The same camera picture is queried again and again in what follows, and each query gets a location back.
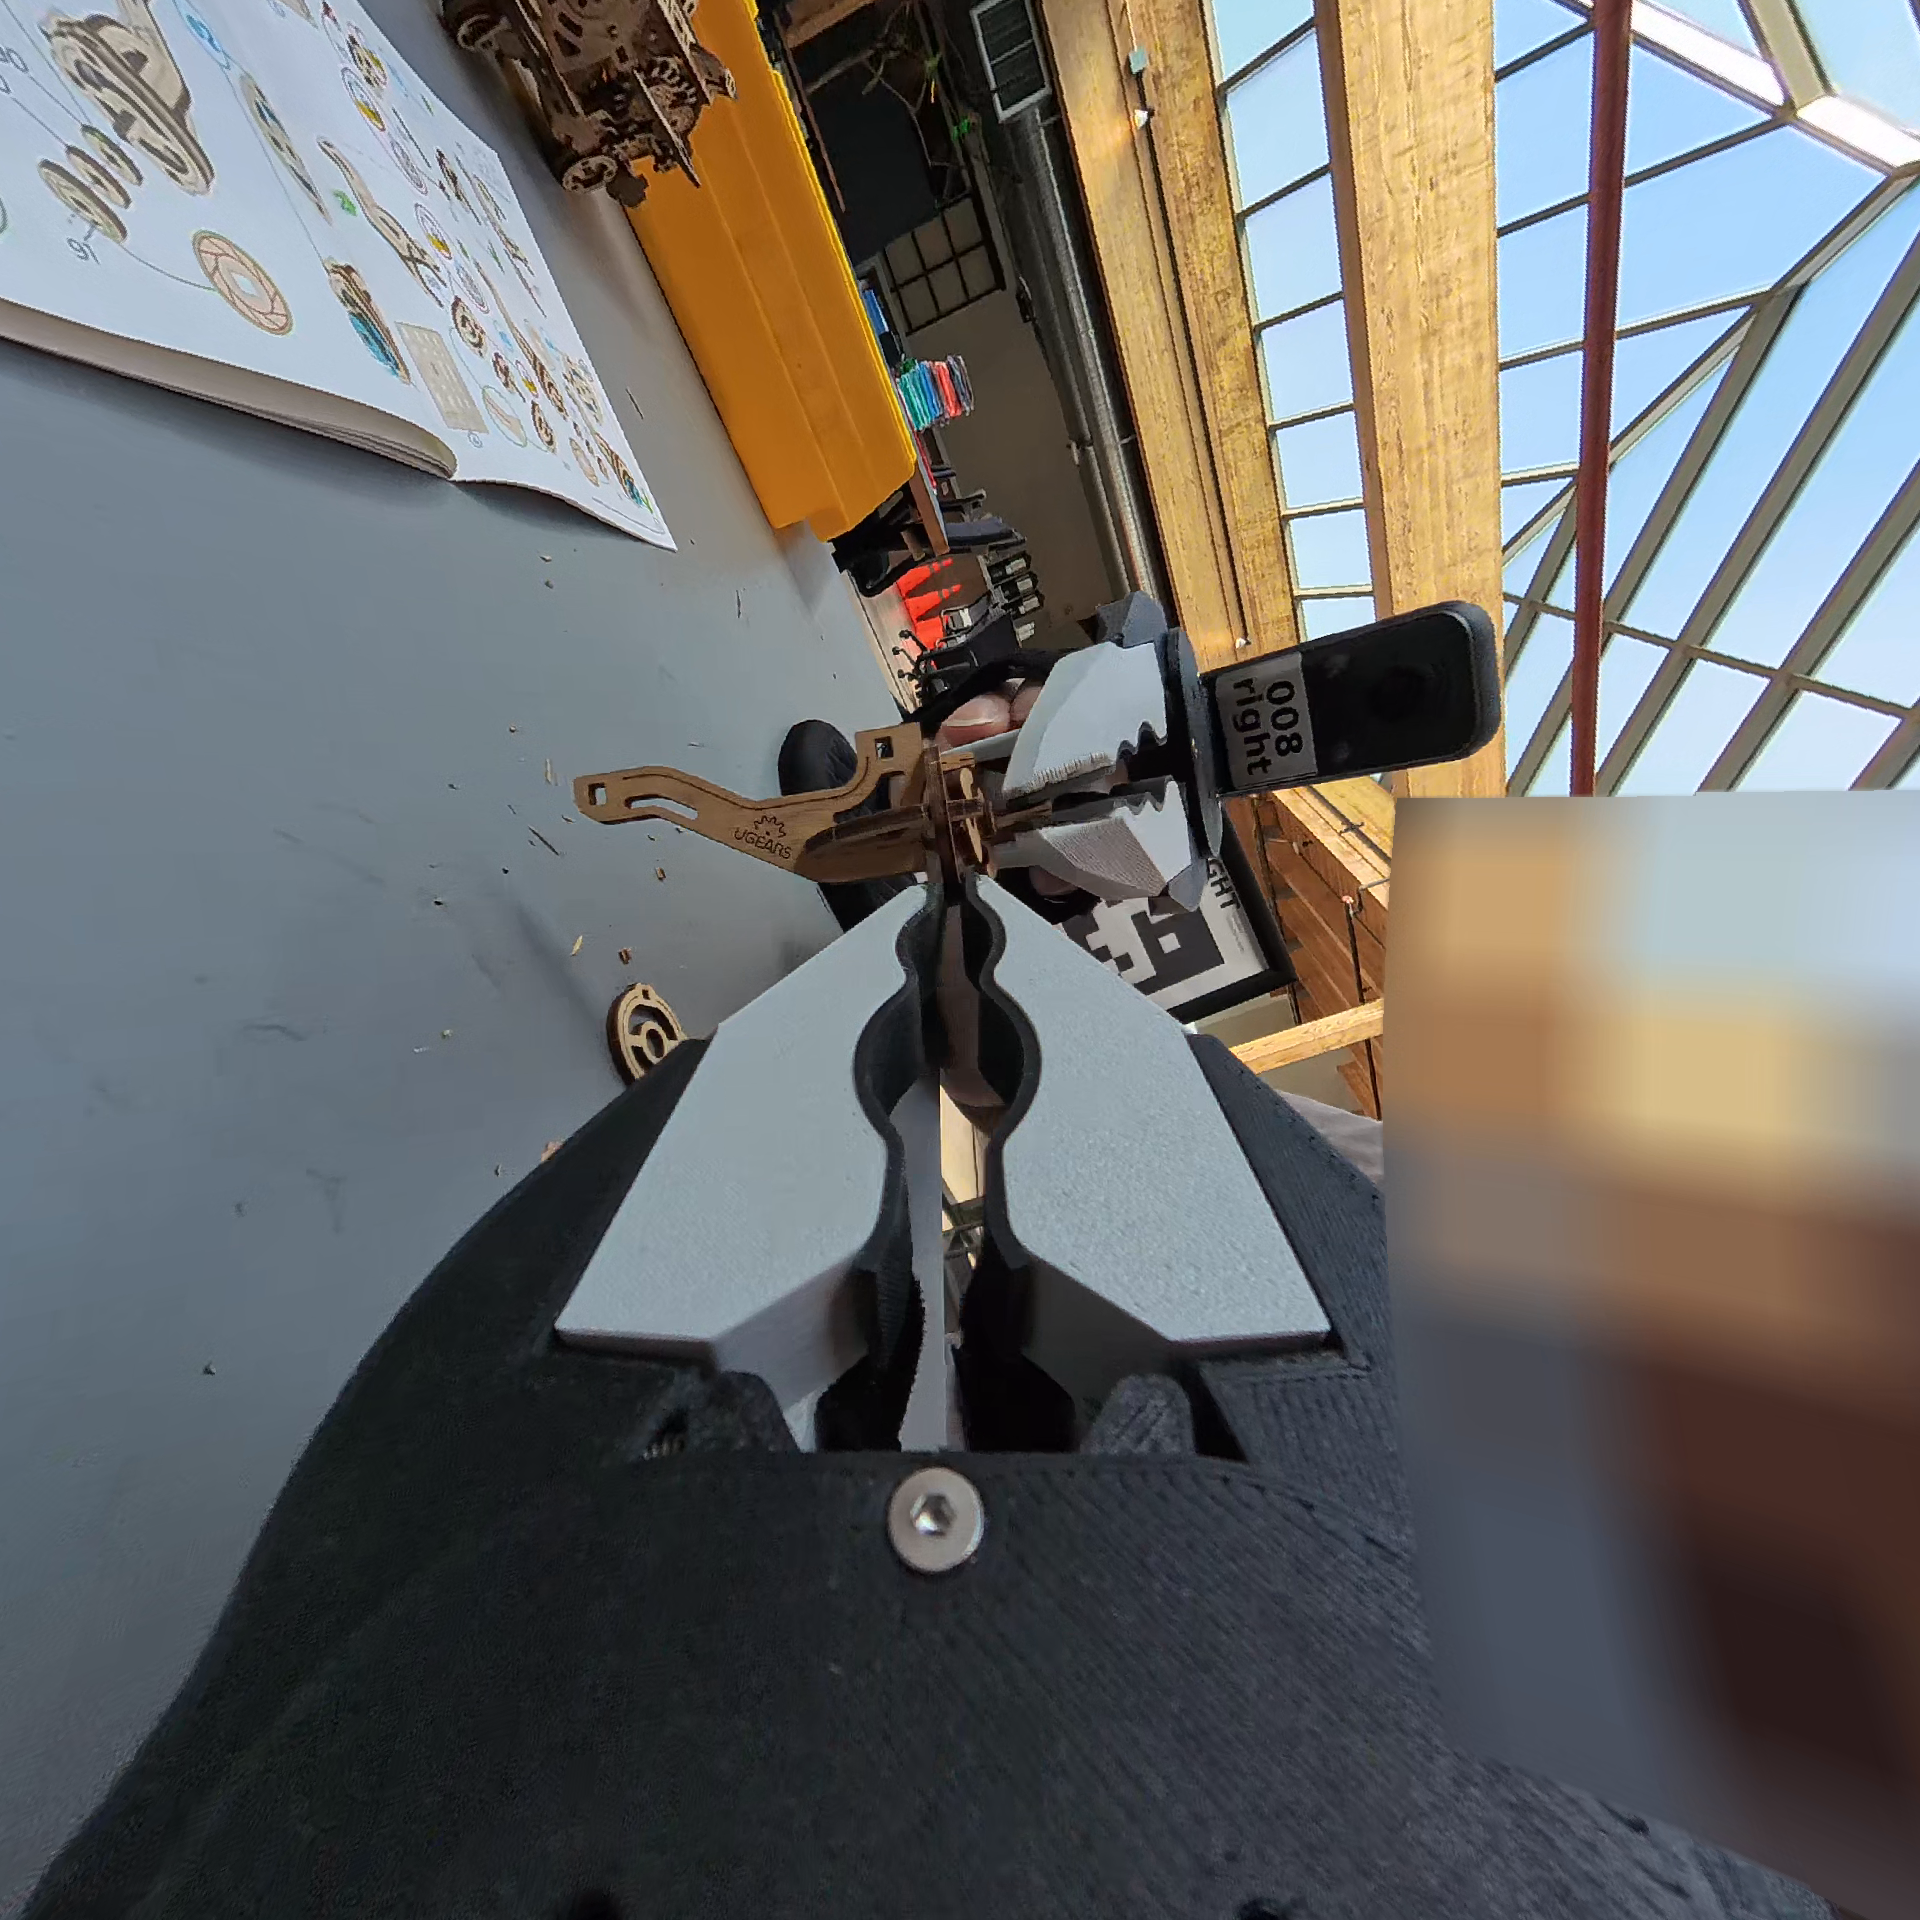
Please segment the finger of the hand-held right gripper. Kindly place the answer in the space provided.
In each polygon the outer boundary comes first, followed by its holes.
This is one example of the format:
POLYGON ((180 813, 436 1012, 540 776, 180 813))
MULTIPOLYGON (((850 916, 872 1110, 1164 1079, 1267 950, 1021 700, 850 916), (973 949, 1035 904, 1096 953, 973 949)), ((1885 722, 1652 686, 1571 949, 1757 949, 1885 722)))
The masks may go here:
POLYGON ((1165 897, 1197 910, 1209 881, 1209 855, 1193 838, 1179 786, 1057 806, 1035 846, 1041 869, 1104 903, 1165 897))
POLYGON ((1147 591, 1096 612, 1093 640, 1059 656, 1014 730, 998 776, 1003 797, 1174 778, 1202 792, 1202 678, 1185 630, 1147 591))

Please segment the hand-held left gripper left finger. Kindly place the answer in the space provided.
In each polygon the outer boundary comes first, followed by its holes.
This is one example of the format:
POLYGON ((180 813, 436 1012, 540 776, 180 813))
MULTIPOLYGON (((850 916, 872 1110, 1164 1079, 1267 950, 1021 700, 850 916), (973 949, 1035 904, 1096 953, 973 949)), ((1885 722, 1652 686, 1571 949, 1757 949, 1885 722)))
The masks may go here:
POLYGON ((805 1450, 938 1440, 938 956, 910 886, 693 1048, 558 1340, 760 1378, 805 1450))

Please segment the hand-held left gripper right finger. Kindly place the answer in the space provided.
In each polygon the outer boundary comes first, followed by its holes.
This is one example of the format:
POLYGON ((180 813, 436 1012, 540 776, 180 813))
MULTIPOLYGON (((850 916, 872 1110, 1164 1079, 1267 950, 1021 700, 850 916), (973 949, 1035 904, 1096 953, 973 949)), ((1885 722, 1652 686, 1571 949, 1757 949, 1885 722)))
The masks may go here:
POLYGON ((994 879, 966 879, 978 1068, 1002 1102, 960 1310, 973 1450, 1073 1450, 1133 1376, 1333 1340, 1179 1021, 994 879))

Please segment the wooden lever part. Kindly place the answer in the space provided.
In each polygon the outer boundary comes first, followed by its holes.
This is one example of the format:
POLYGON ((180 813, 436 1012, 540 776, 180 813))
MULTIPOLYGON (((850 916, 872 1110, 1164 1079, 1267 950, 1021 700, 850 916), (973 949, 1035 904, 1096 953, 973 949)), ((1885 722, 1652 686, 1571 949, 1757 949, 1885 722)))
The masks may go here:
POLYGON ((662 822, 821 885, 990 872, 996 822, 973 760, 945 757, 915 725, 856 733, 850 778, 749 800, 702 776, 640 766, 579 775, 571 797, 598 825, 662 822))

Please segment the wooden mechanical model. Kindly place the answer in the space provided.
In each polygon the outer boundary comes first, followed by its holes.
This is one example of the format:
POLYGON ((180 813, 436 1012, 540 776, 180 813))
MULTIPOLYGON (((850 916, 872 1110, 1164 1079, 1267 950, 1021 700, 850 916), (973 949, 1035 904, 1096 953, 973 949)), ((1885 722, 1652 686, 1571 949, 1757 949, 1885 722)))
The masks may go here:
POLYGON ((545 136, 553 176, 574 194, 644 202, 650 183, 698 183, 690 136, 736 95, 686 2, 442 2, 449 36, 492 56, 545 136))

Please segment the person's right hand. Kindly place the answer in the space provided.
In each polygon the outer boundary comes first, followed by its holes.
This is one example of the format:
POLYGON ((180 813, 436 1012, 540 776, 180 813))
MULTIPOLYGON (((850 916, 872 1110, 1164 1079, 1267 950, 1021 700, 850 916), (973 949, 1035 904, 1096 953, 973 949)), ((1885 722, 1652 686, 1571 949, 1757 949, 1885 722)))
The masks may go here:
POLYGON ((1020 730, 1043 689, 1044 682, 1032 678, 980 689, 950 708, 938 727, 936 740, 945 751, 950 751, 1020 730))

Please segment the wooden pillar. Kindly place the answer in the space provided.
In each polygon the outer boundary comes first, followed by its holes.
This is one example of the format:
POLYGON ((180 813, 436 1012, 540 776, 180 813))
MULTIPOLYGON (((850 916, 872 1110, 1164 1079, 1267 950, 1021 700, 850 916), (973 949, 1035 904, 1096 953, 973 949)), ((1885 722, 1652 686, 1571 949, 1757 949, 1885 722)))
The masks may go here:
POLYGON ((1502 614, 1490 2, 1318 2, 1361 497, 1384 614, 1502 614))

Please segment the red pole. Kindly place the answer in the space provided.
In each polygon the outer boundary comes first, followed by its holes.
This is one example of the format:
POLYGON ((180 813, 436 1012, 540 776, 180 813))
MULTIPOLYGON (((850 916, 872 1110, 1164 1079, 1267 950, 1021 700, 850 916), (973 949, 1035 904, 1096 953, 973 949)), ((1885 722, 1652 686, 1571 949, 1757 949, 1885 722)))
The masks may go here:
POLYGON ((1616 314, 1626 202, 1629 2, 1590 4, 1590 176, 1582 301, 1579 439, 1576 465, 1576 597, 1568 668, 1568 792, 1590 797, 1597 775, 1597 697, 1605 527, 1612 478, 1616 314))

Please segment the yellow plastic bin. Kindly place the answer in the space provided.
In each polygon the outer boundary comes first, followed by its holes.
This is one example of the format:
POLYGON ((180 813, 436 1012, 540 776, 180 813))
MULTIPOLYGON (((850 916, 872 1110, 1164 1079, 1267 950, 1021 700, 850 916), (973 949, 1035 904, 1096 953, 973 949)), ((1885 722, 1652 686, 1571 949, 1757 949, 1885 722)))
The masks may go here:
POLYGON ((736 94, 693 129, 698 183, 654 176, 632 224, 766 518, 828 541, 915 446, 754 4, 702 2, 693 30, 736 94))

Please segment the white ventilation grille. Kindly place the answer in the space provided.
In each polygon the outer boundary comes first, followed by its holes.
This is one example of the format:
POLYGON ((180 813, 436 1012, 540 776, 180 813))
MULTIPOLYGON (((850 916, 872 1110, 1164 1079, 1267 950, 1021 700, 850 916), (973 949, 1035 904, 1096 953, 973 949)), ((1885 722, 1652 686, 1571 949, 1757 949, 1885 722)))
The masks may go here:
POLYGON ((970 8, 996 118, 1009 122, 1050 95, 1050 73, 1032 2, 976 2, 970 8))

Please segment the instruction booklet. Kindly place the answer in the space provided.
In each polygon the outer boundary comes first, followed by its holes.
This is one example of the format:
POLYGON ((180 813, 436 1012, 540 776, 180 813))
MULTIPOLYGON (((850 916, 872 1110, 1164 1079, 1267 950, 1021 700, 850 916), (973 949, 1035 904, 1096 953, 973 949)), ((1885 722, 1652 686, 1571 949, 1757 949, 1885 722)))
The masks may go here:
POLYGON ((492 145, 350 2, 2 4, 2 332, 674 549, 492 145))

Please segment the wooden rail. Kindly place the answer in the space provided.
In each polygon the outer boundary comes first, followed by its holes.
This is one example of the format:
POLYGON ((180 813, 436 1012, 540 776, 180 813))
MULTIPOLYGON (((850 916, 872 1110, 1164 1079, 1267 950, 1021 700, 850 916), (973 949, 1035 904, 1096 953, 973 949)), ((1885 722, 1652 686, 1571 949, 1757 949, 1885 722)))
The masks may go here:
POLYGON ((1384 1034, 1386 1000, 1370 999, 1272 1034, 1235 1042, 1232 1055, 1249 1071, 1277 1071, 1345 1048, 1362 1048, 1384 1034))

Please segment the silver ventilation duct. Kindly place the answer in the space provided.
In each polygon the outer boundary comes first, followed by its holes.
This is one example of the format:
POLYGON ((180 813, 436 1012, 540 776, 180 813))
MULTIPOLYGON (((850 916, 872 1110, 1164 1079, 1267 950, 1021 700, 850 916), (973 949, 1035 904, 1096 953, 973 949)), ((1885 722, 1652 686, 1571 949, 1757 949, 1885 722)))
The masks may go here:
POLYGON ((1160 526, 1145 490, 1136 417, 1120 380, 1064 109, 1057 95, 1044 94, 1003 118, 996 133, 1003 148, 1002 216, 1064 405, 1101 564, 1116 591, 1140 590, 1165 598, 1160 526))

